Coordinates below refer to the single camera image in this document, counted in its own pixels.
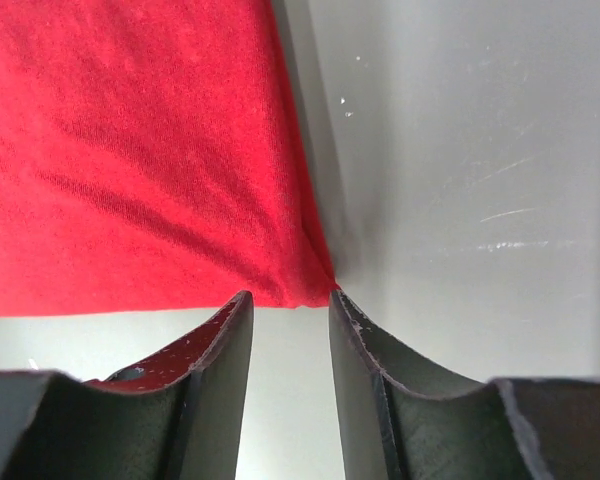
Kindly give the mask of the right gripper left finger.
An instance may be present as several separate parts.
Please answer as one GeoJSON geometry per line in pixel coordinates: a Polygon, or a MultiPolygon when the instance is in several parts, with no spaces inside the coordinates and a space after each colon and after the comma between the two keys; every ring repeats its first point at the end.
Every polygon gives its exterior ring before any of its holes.
{"type": "Polygon", "coordinates": [[[0,371],[0,479],[232,479],[253,298],[104,380],[0,371]]]}

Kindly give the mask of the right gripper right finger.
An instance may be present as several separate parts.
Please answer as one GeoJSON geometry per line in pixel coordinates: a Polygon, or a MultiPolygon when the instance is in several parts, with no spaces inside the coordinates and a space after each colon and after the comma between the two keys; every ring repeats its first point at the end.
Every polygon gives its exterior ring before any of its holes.
{"type": "Polygon", "coordinates": [[[478,382],[331,294],[329,340],[349,479],[600,479],[600,378],[478,382]]]}

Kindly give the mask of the red t shirt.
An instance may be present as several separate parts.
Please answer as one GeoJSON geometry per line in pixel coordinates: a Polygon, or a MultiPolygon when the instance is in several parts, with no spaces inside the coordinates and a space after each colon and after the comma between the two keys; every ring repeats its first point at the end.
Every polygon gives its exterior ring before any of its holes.
{"type": "Polygon", "coordinates": [[[267,1],[0,1],[0,317],[323,307],[267,1]]]}

